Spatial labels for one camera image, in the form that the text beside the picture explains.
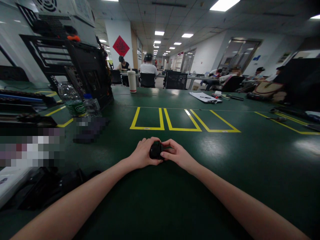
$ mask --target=white thermos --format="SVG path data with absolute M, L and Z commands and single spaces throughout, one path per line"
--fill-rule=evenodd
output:
M 130 92 L 137 92 L 137 85 L 136 85 L 136 72 L 132 71 L 132 69 L 130 69 L 130 71 L 127 71 L 128 73 L 128 79 L 129 79 L 129 89 Z

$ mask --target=red diamond sign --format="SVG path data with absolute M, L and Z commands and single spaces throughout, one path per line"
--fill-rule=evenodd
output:
M 120 36 L 117 38 L 112 47 L 120 56 L 125 56 L 130 49 L 126 42 Z

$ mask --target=black chair back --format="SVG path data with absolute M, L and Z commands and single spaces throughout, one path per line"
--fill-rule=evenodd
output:
M 0 66 L 0 80 L 30 82 L 21 67 Z
M 110 70 L 112 84 L 122 84 L 121 74 L 119 70 Z
M 154 88 L 154 73 L 140 73 L 141 77 L 141 87 Z
M 168 72 L 167 73 L 167 81 L 166 81 L 166 89 L 180 89 L 186 90 L 187 85 L 187 73 L 181 72 Z
M 245 77 L 233 76 L 227 80 L 226 84 L 221 89 L 222 92 L 234 92 L 240 87 L 240 83 L 245 79 Z

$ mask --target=white pillar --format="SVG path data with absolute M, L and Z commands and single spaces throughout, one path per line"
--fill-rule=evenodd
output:
M 119 54 L 113 48 L 114 43 L 120 36 L 124 42 L 130 48 L 124 55 L 124 60 L 129 63 L 130 67 L 133 68 L 133 54 L 132 54 L 132 39 L 131 39 L 131 25 L 129 21 L 117 21 L 117 20 L 105 20 L 106 30 L 108 35 L 108 41 L 110 45 L 110 51 L 112 55 L 114 68 L 119 65 Z

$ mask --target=orange object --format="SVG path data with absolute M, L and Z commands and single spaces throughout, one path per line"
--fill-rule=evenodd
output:
M 67 39 L 69 39 L 70 41 L 81 42 L 79 36 L 77 35 L 67 36 Z

